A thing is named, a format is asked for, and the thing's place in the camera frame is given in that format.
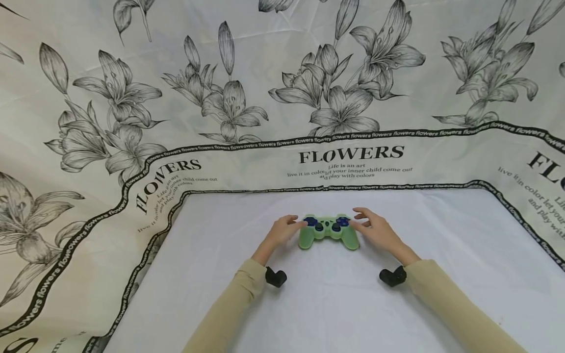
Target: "hand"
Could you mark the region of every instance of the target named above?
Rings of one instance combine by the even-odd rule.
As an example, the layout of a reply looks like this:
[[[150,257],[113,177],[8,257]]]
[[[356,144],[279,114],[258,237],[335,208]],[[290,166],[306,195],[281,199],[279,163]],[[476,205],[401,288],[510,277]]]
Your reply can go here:
[[[277,219],[251,258],[265,266],[276,248],[286,244],[297,231],[308,225],[308,222],[296,222],[297,219],[296,215],[286,215]]]
[[[367,221],[363,223],[351,221],[349,224],[375,247],[388,251],[404,266],[420,260],[416,253],[402,242],[386,219],[364,207],[356,207],[353,211],[358,212],[355,219],[367,219]]]

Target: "green game controller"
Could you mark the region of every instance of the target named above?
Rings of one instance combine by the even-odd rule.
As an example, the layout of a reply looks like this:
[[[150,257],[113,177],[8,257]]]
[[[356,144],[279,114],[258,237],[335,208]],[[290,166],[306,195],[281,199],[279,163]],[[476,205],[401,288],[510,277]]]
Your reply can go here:
[[[315,239],[321,240],[331,237],[334,240],[341,240],[349,250],[359,248],[359,239],[355,229],[349,225],[350,218],[344,214],[337,217],[316,217],[306,215],[303,219],[308,225],[300,230],[298,246],[301,249],[309,249]]]

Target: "person's left hand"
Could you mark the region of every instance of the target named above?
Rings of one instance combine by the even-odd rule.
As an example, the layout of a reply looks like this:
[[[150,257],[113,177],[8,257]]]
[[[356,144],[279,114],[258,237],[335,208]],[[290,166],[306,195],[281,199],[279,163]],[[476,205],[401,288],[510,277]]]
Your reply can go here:
[[[297,219],[296,215],[286,215],[277,219],[251,258],[265,266],[276,248],[286,244],[297,231],[308,225],[305,221],[296,222]]]

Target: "flower stem drawing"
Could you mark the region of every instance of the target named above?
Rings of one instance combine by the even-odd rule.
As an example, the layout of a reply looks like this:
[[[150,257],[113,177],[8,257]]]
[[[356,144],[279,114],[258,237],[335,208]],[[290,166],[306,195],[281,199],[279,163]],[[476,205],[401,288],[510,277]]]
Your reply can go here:
[[[287,10],[294,0],[259,0],[259,12],[279,12]]]
[[[11,12],[11,13],[13,13],[14,15],[19,16],[19,17],[21,17],[21,18],[23,18],[23,19],[29,20],[29,19],[25,18],[24,16],[18,14],[17,12],[15,12],[14,10],[12,10],[11,8],[7,7],[6,5],[4,5],[4,4],[1,3],[1,2],[0,2],[0,8],[3,8],[4,10],[6,10],[6,11],[8,11],[8,12]]]
[[[200,55],[193,40],[187,36],[184,51],[188,65],[175,76],[164,73],[163,80],[175,91],[200,107],[203,117],[210,117],[220,125],[219,133],[200,133],[208,139],[233,145],[235,143],[258,142],[252,134],[238,134],[238,128],[261,125],[260,119],[268,121],[267,112],[261,107],[246,106],[245,92],[241,83],[232,79],[235,64],[235,45],[228,23],[220,25],[218,44],[221,62],[228,74],[228,82],[222,88],[214,84],[216,66],[205,65],[201,70]]]
[[[121,34],[132,23],[132,9],[139,8],[141,13],[141,20],[147,32],[147,39],[151,42],[151,32],[149,31],[149,23],[147,23],[147,12],[153,5],[155,0],[118,0],[114,4],[114,23],[120,36],[121,44],[124,45],[124,40]]]
[[[445,58],[463,82],[456,94],[468,92],[472,104],[466,114],[434,116],[439,122],[473,128],[499,120],[495,111],[486,109],[488,103],[516,102],[519,96],[517,86],[526,89],[529,101],[536,97],[538,85],[530,79],[516,77],[535,48],[533,42],[526,40],[565,6],[565,0],[543,0],[522,40],[504,49],[509,36],[521,24],[521,21],[510,22],[515,6],[516,0],[506,0],[497,22],[466,42],[457,37],[449,37],[451,43],[441,42]]]
[[[81,77],[73,86],[95,92],[107,99],[109,107],[106,126],[98,121],[92,101],[86,110],[73,103],[68,95],[68,69],[63,58],[50,46],[40,48],[40,63],[45,76],[61,92],[69,110],[59,117],[59,138],[46,142],[53,152],[62,156],[61,169],[81,172],[91,162],[106,160],[108,173],[120,172],[118,183],[141,172],[147,157],[167,149],[156,143],[141,143],[143,129],[151,129],[162,121],[151,119],[142,104],[162,96],[159,89],[133,82],[129,66],[111,54],[98,52],[104,79]]]
[[[340,61],[335,47],[351,27],[358,7],[359,0],[342,0],[333,44],[319,46],[316,55],[308,53],[296,74],[282,73],[284,88],[269,91],[280,103],[300,103],[316,109],[310,123],[319,126],[310,130],[309,136],[378,131],[380,124],[375,119],[360,114],[374,100],[399,96],[391,93],[394,70],[421,66],[425,62],[425,56],[416,48],[403,44],[412,27],[412,17],[404,1],[396,0],[379,33],[365,26],[349,32],[365,49],[366,56],[345,86],[332,86],[353,55]],[[322,107],[322,97],[329,107]]]
[[[74,191],[54,191],[34,198],[25,185],[0,172],[0,255],[15,252],[28,262],[4,295],[0,307],[17,298],[37,276],[53,266],[64,243],[85,224],[69,223],[59,230],[54,243],[45,241],[38,229],[74,207],[54,200],[59,198],[84,199]]]

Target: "beige sleeve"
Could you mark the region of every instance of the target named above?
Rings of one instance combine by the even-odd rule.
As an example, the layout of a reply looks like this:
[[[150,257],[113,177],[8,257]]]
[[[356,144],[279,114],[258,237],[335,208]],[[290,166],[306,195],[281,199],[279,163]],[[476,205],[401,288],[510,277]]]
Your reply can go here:
[[[242,314],[263,291],[266,271],[267,268],[257,262],[246,260],[208,310],[182,353],[225,353]]]
[[[414,294],[455,334],[468,353],[524,353],[500,326],[476,307],[433,260],[405,268]]]

